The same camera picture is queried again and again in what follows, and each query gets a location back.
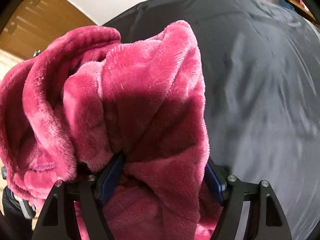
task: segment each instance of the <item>silver screw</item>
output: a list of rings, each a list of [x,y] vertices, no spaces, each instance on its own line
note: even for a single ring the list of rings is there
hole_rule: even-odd
[[[55,185],[56,187],[60,187],[60,186],[62,185],[62,180],[61,180],[61,179],[57,180],[57,181],[54,183],[54,185]]]
[[[94,176],[94,175],[89,175],[89,176],[87,177],[87,179],[88,179],[88,181],[94,181],[94,180],[96,179],[96,176]]]
[[[235,175],[229,175],[228,180],[231,182],[235,182],[237,180],[237,177]]]
[[[261,181],[261,185],[263,187],[268,187],[269,186],[269,182],[267,182],[266,180]]]

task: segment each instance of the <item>brown wooden panel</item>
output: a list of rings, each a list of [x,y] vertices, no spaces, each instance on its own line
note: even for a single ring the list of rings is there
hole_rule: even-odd
[[[67,0],[24,0],[0,35],[0,49],[29,59],[66,32],[88,25],[95,24]]]

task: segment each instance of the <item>blanket fold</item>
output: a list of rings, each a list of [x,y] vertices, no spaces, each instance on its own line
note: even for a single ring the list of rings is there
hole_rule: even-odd
[[[115,238],[210,239],[220,208],[202,186],[204,102],[188,23],[133,44],[113,28],[72,30],[1,83],[8,186],[40,209],[56,180],[74,180],[79,165],[100,171],[123,151],[120,184],[103,208]]]

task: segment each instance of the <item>fleece blanket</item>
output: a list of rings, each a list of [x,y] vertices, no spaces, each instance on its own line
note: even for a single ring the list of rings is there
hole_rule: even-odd
[[[133,44],[113,28],[72,30],[16,65],[0,89],[0,157],[15,195],[41,209],[56,180],[76,179],[80,165],[100,171],[123,151],[103,207],[115,239],[210,238],[220,208],[202,184],[204,78],[188,23]]]

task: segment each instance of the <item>person's leg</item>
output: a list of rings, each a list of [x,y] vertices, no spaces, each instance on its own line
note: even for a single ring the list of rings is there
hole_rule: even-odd
[[[5,187],[2,195],[4,220],[20,240],[32,238],[32,220],[26,219],[12,191]]]

